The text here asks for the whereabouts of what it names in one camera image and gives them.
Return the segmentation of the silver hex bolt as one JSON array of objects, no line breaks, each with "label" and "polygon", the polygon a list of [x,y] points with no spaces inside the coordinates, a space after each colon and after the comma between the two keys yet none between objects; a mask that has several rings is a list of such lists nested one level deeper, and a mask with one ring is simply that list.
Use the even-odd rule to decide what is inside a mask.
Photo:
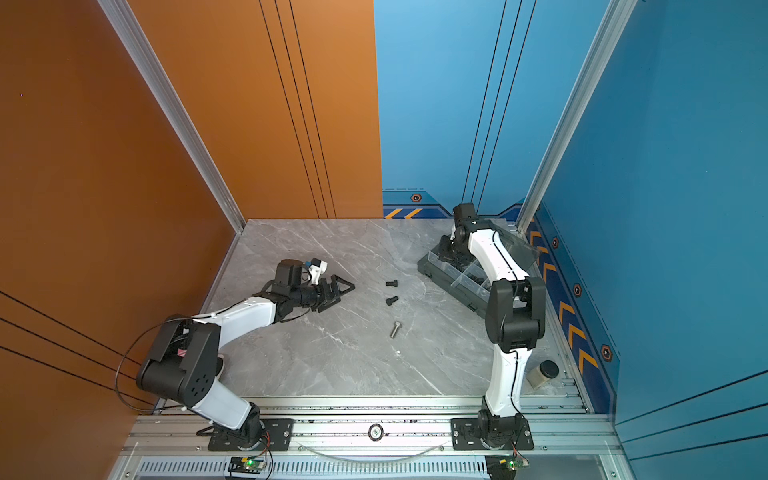
[{"label": "silver hex bolt", "polygon": [[402,327],[402,323],[401,322],[399,322],[399,321],[395,321],[394,322],[392,331],[390,333],[390,338],[391,339],[394,339],[396,337],[396,335],[397,335],[398,331],[401,329],[401,327]]}]

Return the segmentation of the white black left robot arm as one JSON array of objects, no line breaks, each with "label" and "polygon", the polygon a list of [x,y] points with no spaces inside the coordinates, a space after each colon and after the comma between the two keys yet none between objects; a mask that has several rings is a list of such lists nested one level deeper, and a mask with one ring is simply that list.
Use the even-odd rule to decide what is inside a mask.
[{"label": "white black left robot arm", "polygon": [[221,348],[257,329],[292,321],[296,308],[323,312],[354,289],[352,282],[337,275],[315,284],[270,281],[261,291],[220,311],[169,318],[156,327],[136,384],[206,419],[209,427],[204,431],[213,438],[239,450],[261,448],[266,428],[260,408],[218,379]]}]

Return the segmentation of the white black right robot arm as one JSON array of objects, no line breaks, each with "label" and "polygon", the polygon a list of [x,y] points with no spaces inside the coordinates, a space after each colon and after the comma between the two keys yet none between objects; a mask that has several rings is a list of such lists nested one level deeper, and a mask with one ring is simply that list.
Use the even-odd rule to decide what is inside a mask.
[{"label": "white black right robot arm", "polygon": [[546,330],[546,285],[529,274],[535,255],[515,234],[480,217],[471,203],[454,207],[453,216],[438,257],[454,267],[478,262],[490,282],[484,321],[493,360],[477,436],[490,449],[531,450],[533,436],[520,403],[526,364]]}]

